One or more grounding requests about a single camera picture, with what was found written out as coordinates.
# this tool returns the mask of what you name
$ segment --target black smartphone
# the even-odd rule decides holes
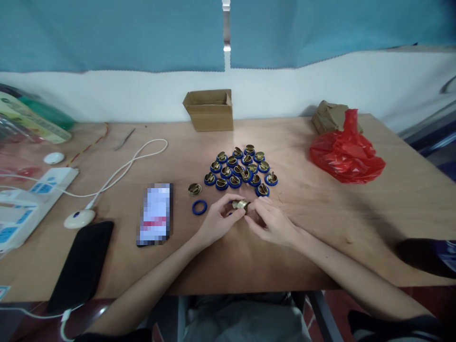
[[[113,222],[105,221],[83,227],[76,234],[47,305],[47,313],[60,314],[94,296],[113,227]]]

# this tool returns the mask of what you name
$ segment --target smartphone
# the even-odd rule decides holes
[[[172,183],[151,184],[145,189],[136,231],[138,247],[162,245],[172,235],[172,191]]]
[[[76,234],[47,305],[47,313],[60,314],[84,304],[98,287],[114,223],[85,226]]]

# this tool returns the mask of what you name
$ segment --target hand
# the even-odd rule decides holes
[[[237,209],[231,215],[224,217],[226,206],[232,200],[243,200],[244,197],[235,194],[226,194],[209,208],[208,215],[199,228],[195,237],[204,246],[210,246],[228,233],[229,229],[246,214],[244,209]]]
[[[299,229],[267,197],[259,197],[249,204],[266,223],[263,228],[251,217],[245,216],[249,228],[263,240],[292,247],[300,237]]]

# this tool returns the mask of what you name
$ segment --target person's left hand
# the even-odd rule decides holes
[[[225,194],[212,204],[206,219],[195,234],[199,242],[207,247],[228,233],[229,229],[246,214],[246,211],[237,209],[231,215],[223,217],[222,214],[226,212],[225,207],[230,201],[243,199],[244,197],[239,195]]]

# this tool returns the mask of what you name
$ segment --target pixelated phone screen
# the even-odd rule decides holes
[[[156,183],[144,191],[138,247],[162,245],[172,235],[172,190],[172,183]]]

